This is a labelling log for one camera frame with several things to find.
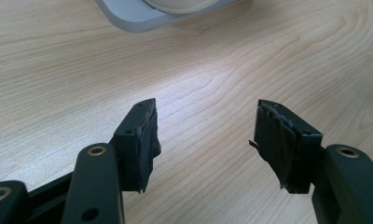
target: white round object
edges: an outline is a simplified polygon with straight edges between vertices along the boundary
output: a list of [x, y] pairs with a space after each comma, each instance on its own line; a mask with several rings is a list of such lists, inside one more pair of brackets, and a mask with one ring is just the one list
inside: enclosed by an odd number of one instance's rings
[[172, 14], [197, 12], [218, 0], [145, 0], [150, 6]]

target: black mechanical part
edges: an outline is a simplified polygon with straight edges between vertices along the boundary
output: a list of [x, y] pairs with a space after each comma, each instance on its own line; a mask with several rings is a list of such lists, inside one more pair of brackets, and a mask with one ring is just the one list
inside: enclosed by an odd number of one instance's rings
[[145, 191], [159, 154], [156, 100], [149, 99], [131, 109], [110, 144], [83, 149], [75, 173], [29, 193], [19, 181], [0, 182], [0, 223], [124, 223], [122, 190]]
[[254, 141], [259, 155], [267, 161], [289, 193], [308, 193], [310, 163], [321, 150], [323, 135], [285, 106], [258, 101]]
[[373, 161], [323, 136], [283, 105], [259, 100], [254, 142], [289, 193], [308, 193], [319, 223], [373, 223]]

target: gray plastic base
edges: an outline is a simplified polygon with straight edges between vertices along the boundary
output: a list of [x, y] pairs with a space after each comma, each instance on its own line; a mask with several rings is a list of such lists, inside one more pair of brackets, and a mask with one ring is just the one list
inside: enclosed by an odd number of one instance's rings
[[117, 28], [129, 32], [143, 32], [236, 1], [239, 0], [218, 0], [202, 11], [183, 15], [162, 12], [152, 8], [144, 0], [96, 0], [96, 3]]

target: wooden table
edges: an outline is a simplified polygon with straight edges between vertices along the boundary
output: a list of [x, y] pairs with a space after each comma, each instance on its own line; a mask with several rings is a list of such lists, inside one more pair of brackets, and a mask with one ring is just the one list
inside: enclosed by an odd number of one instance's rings
[[373, 160], [373, 0], [241, 0], [141, 34], [92, 0], [0, 1], [0, 181], [67, 174], [153, 97], [162, 154], [128, 223], [315, 223], [248, 145], [256, 103]]

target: wood grain surface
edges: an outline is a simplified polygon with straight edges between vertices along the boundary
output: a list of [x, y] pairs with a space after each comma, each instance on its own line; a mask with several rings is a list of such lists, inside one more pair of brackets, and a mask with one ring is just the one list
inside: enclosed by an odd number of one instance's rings
[[373, 160], [373, 0], [241, 0], [140, 34], [92, 0], [0, 1], [0, 181], [67, 174], [147, 98], [162, 154], [127, 223], [316, 223], [248, 145], [256, 103]]

